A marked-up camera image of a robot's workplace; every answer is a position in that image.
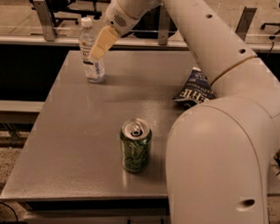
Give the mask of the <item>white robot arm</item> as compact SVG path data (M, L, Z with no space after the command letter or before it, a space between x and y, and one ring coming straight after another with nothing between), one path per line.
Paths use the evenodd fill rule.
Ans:
M164 5L216 98L185 111L169 132L171 224L269 224L271 158L280 150L280 83L203 0L111 0L100 59L152 8Z

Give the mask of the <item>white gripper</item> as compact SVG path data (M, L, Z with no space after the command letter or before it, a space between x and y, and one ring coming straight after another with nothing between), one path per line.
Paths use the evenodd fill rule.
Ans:
M106 9L105 26L92 45L88 59L99 61L120 38L127 34L148 11L160 5L159 0L111 0Z

